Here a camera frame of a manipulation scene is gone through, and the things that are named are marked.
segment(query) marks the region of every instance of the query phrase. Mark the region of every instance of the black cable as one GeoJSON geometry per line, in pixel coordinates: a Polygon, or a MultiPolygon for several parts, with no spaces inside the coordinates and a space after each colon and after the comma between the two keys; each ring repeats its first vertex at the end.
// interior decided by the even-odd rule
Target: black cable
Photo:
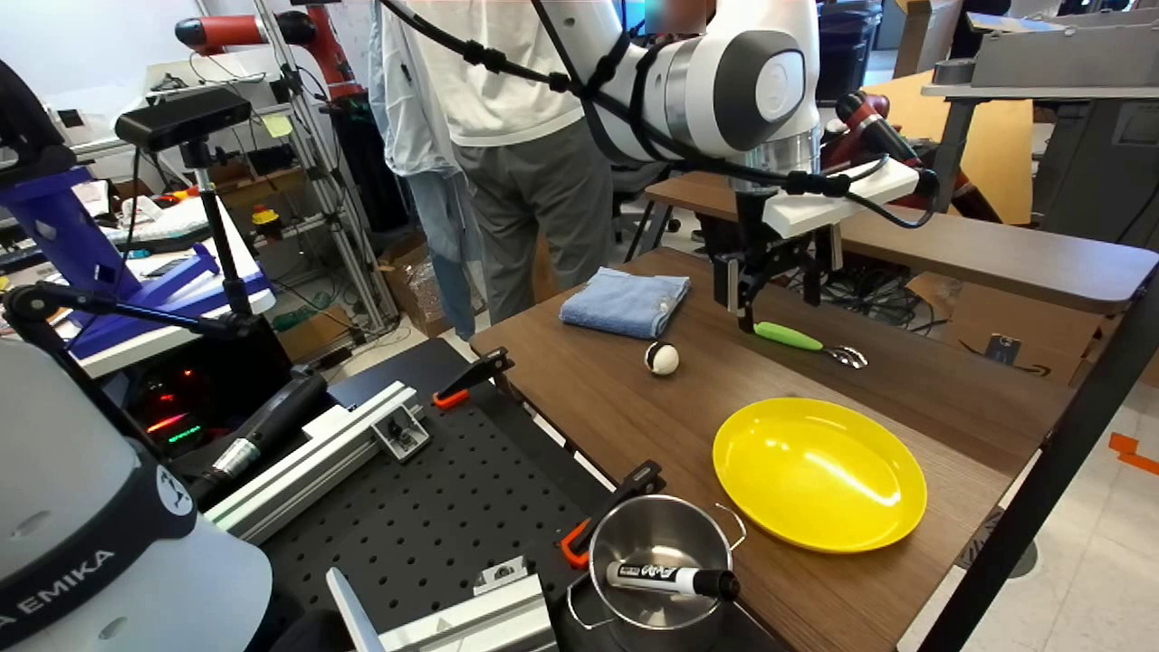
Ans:
{"type": "MultiPolygon", "coordinates": [[[[383,3],[390,13],[399,13],[399,20],[407,20],[407,24],[418,28],[419,36],[427,36],[427,39],[456,49],[456,53],[459,53],[462,63],[469,63],[469,65],[485,65],[490,71],[512,71],[512,77],[520,77],[520,81],[531,81],[531,83],[548,83],[548,87],[556,89],[556,93],[568,89],[568,93],[574,93],[574,96],[582,96],[582,102],[612,111],[612,117],[623,121],[623,122],[635,122],[635,111],[630,111],[623,102],[617,102],[617,96],[609,96],[609,93],[599,93],[599,89],[589,93],[581,81],[573,81],[573,77],[565,77],[565,71],[520,67],[520,65],[508,63],[503,49],[490,49],[490,46],[480,46],[480,42],[473,42],[473,39],[469,39],[469,42],[466,42],[466,39],[456,39],[454,32],[430,24],[427,18],[414,13],[408,8],[399,8],[396,0],[379,0],[379,3],[383,3]]],[[[682,168],[682,170],[711,170],[711,173],[724,173],[724,179],[737,179],[737,181],[753,181],[753,186],[778,186],[778,187],[789,192],[789,194],[818,192],[818,194],[852,199],[852,204],[869,205],[874,212],[887,216],[887,222],[899,223],[899,229],[920,229],[920,223],[926,223],[926,222],[935,216],[935,210],[926,210],[920,222],[903,222],[903,216],[893,216],[891,210],[884,210],[884,205],[856,194],[856,192],[852,192],[852,179],[842,179],[842,173],[798,173],[798,170],[792,170],[792,173],[771,173],[771,170],[756,170],[756,168],[737,168],[737,163],[728,163],[728,160],[713,160],[713,154],[700,153],[694,144],[661,134],[661,131],[660,131],[654,122],[648,122],[648,121],[637,121],[637,131],[648,134],[652,144],[661,144],[661,150],[678,153],[682,160],[667,160],[667,163],[675,163],[675,168],[682,168]]]]}
{"type": "Polygon", "coordinates": [[[1133,210],[1133,216],[1124,223],[1117,243],[1124,243],[1138,229],[1138,222],[1155,205],[1155,199],[1159,199],[1159,181],[1150,186],[1148,199],[1133,210]]]}
{"type": "Polygon", "coordinates": [[[123,243],[118,243],[118,259],[130,259],[130,252],[133,252],[133,234],[137,234],[137,186],[142,186],[142,153],[145,150],[133,150],[133,181],[130,181],[130,192],[133,192],[133,199],[130,199],[130,229],[123,233],[123,243]]]}

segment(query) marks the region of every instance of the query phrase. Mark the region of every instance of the leg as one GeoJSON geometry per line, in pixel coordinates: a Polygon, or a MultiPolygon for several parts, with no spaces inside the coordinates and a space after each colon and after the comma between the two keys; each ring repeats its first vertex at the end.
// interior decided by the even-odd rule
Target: leg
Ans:
{"type": "Polygon", "coordinates": [[[581,286],[617,258],[612,163],[587,122],[513,144],[508,163],[535,210],[556,286],[581,286]]]}
{"type": "Polygon", "coordinates": [[[459,246],[459,216],[445,194],[442,173],[414,173],[407,179],[414,210],[430,246],[430,267],[442,294],[442,315],[456,329],[456,336],[473,336],[473,307],[466,286],[466,258],[459,246]]]}
{"type": "Polygon", "coordinates": [[[519,199],[497,150],[456,150],[480,238],[485,307],[492,323],[531,303],[535,216],[519,199]]]}

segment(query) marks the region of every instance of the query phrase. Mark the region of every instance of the cardboard box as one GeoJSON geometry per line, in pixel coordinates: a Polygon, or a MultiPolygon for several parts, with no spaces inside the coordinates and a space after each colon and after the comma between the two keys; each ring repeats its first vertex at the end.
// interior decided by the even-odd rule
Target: cardboard box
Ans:
{"type": "Polygon", "coordinates": [[[326,303],[322,310],[312,310],[306,319],[277,329],[277,319],[270,319],[274,336],[291,363],[314,363],[328,354],[334,348],[347,343],[351,315],[340,303],[326,303]]]}

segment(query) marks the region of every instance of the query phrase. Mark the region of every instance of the blue cloth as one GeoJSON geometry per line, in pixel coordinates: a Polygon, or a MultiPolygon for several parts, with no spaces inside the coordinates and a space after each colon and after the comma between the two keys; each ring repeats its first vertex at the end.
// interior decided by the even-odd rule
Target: blue cloth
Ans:
{"type": "Polygon", "coordinates": [[[561,323],[654,339],[682,307],[688,275],[630,275],[599,267],[581,294],[561,303],[561,323]]]}

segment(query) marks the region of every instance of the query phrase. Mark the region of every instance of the black tool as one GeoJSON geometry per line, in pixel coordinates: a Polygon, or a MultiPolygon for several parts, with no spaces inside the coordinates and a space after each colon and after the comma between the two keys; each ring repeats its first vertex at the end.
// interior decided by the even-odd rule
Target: black tool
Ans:
{"type": "Polygon", "coordinates": [[[430,395],[433,408],[456,408],[469,398],[473,385],[485,385],[492,375],[503,375],[513,363],[508,360],[508,348],[492,348],[480,360],[473,360],[456,379],[448,379],[442,392],[430,395]]]}

